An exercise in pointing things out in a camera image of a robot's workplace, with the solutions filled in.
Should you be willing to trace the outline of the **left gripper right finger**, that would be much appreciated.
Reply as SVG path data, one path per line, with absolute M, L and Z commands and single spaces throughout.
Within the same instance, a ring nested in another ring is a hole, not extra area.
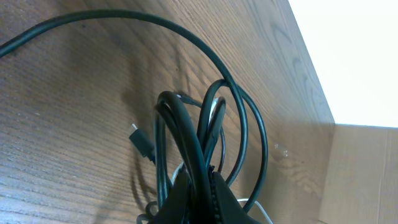
M 218 224 L 256 224 L 240 206 L 236 197 L 219 172 L 210 168 L 210 188 L 215 207 L 215 223 Z

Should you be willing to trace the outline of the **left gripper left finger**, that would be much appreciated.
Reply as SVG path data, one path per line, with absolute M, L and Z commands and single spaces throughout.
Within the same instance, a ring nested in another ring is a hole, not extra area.
M 186 171 L 179 173 L 169 196 L 150 221 L 153 224 L 190 223 L 192 205 L 192 181 Z

